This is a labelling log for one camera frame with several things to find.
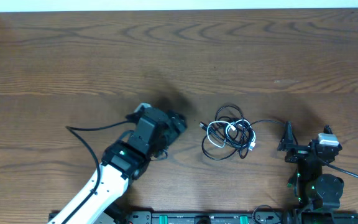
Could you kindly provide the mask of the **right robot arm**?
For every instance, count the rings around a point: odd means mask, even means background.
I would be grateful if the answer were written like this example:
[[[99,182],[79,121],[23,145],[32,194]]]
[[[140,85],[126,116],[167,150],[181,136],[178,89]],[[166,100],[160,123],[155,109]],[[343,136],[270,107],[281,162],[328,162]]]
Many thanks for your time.
[[[297,143],[291,122],[287,121],[277,150],[286,152],[285,162],[297,165],[288,186],[293,187],[299,206],[284,212],[282,223],[334,223],[344,181],[323,173],[323,166],[333,162],[342,150],[331,128],[326,125],[316,139],[302,146]]]

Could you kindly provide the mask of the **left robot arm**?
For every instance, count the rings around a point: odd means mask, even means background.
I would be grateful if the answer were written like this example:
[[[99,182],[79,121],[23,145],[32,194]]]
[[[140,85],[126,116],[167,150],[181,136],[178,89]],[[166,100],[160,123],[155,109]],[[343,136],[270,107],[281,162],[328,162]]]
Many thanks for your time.
[[[122,133],[95,160],[96,170],[89,181],[50,223],[94,223],[150,162],[168,157],[169,146],[187,129],[183,115],[147,103],[141,103],[124,121],[135,128]]]

